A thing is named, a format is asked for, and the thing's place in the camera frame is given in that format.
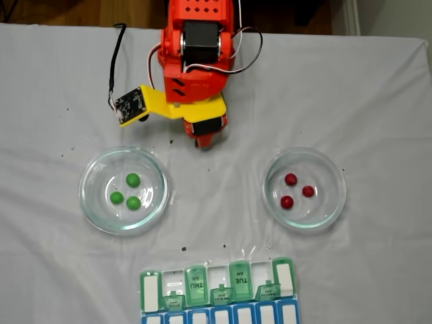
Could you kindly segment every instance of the glass dish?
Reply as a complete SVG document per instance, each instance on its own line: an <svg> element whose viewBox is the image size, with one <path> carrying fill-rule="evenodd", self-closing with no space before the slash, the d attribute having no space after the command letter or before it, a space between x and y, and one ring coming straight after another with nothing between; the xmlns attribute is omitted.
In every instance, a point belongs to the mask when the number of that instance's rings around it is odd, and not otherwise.
<svg viewBox="0 0 432 324"><path fill-rule="evenodd" d="M126 176L135 173L140 185L132 188ZM82 173L78 198L87 219L101 231L115 235L140 234L163 214L169 197L169 179L161 162L149 152L134 147L111 148L91 160ZM113 204L110 196L121 192L124 201ZM135 196L138 210L126 206Z"/></svg>
<svg viewBox="0 0 432 324"><path fill-rule="evenodd" d="M294 173L295 186L285 183L285 176ZM313 197L303 196L304 186L312 186ZM324 230L340 215L345 204L344 177L324 154L311 148L291 148L276 155L268 164L262 179L264 204L283 226L297 232ZM294 199L291 209L281 207L281 197Z"/></svg>

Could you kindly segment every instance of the yellow bracket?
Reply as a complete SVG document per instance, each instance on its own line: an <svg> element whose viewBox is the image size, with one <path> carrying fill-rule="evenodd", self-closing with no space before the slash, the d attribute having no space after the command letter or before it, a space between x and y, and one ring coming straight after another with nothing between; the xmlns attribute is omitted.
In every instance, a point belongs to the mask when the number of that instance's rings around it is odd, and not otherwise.
<svg viewBox="0 0 432 324"><path fill-rule="evenodd" d="M227 111L227 107L222 99L222 94L220 93L217 96L204 101L174 105L173 103L167 103L164 92L152 89L145 85L142 85L140 88L142 96L144 97L146 110L135 118L120 124L121 127L127 126L150 113L156 113L157 115L169 119L183 118L187 122L193 124L208 119L222 117Z"/></svg>

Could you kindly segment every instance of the hole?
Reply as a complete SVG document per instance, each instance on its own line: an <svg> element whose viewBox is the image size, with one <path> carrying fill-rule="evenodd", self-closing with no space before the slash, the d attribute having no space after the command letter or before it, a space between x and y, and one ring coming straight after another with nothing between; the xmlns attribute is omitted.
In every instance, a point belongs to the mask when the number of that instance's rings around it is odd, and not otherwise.
<svg viewBox="0 0 432 324"><path fill-rule="evenodd" d="M178 79L173 79L173 82L175 82L179 86L184 86L184 83L182 81L178 80Z"/></svg>
<svg viewBox="0 0 432 324"><path fill-rule="evenodd" d="M182 97L185 96L185 94L184 94L182 91L178 90L178 89L173 89L173 91L174 91L175 93L179 94L179 95L182 96Z"/></svg>

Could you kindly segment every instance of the red ball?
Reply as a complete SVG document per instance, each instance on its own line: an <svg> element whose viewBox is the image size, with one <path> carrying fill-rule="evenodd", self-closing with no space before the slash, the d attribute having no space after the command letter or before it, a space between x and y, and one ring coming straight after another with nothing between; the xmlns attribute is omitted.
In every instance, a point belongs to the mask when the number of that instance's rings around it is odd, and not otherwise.
<svg viewBox="0 0 432 324"><path fill-rule="evenodd" d="M283 196L281 198L281 206L283 209L290 209L294 205L294 199L291 196Z"/></svg>
<svg viewBox="0 0 432 324"><path fill-rule="evenodd" d="M285 183L287 186L295 186L297 184L297 177L294 173L289 173L285 176Z"/></svg>
<svg viewBox="0 0 432 324"><path fill-rule="evenodd" d="M312 197L315 195L315 189L312 186L305 186L303 187L303 196L305 197Z"/></svg>

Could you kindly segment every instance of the white cloth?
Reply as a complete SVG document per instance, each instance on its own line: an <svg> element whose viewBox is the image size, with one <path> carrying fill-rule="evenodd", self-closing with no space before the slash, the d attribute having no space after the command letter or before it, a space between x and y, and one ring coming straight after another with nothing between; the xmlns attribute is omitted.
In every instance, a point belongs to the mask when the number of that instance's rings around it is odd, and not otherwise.
<svg viewBox="0 0 432 324"><path fill-rule="evenodd" d="M0 323L139 323L143 269L279 256L294 260L303 323L431 322L425 42L266 34L257 62L229 78L229 128L204 152L181 121L118 127L107 105L117 35L0 26ZM158 40L156 30L126 31L114 97L146 83ZM257 46L244 35L236 67ZM93 228L77 199L86 163L119 144L152 151L172 178L167 214L136 238ZM344 170L346 206L323 234L293 234L263 208L262 172L293 146Z"/></svg>

